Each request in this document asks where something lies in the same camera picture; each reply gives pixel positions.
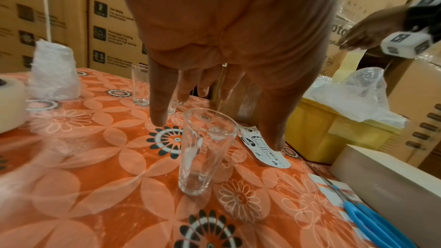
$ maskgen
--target yellow plastic bin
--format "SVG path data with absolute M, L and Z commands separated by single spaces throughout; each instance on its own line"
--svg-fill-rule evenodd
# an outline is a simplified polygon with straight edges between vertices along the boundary
M 289 117 L 285 140 L 309 161 L 332 164 L 347 145 L 378 149 L 401 129 L 374 120 L 356 122 L 302 98 Z

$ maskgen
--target floral tablecloth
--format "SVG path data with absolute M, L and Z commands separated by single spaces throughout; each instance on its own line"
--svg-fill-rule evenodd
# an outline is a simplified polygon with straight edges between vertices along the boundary
M 302 159 L 271 168 L 238 139 L 208 189 L 184 195 L 183 112 L 208 102 L 192 96 L 157 128 L 130 80 L 78 75 L 78 99 L 29 100 L 29 120 L 0 135 L 0 247 L 366 247 Z

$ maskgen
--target scissors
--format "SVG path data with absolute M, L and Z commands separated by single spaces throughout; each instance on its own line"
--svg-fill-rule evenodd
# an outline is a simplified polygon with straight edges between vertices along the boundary
M 388 220 L 365 204 L 350 199 L 330 180 L 322 177 L 320 174 L 318 176 L 343 200 L 343 208 L 352 222 L 378 248 L 417 248 L 407 236 L 395 228 Z

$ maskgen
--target white tag with icons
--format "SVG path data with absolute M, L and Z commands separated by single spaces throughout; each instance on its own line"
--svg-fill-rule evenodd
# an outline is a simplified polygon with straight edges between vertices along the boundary
M 291 163 L 279 151 L 274 151 L 266 144 L 259 130 L 255 127 L 240 126 L 239 136 L 259 161 L 279 169 L 291 167 Z

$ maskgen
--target plastic bag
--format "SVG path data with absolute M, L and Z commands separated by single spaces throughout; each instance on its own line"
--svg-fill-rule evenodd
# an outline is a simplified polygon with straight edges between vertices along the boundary
M 40 39 L 28 89 L 32 97 L 41 100 L 78 98 L 80 82 L 72 49 Z
M 383 74 L 383 69 L 372 67 L 355 71 L 340 83 L 320 77 L 304 97 L 357 122 L 372 119 L 404 128 L 406 119 L 389 110 Z

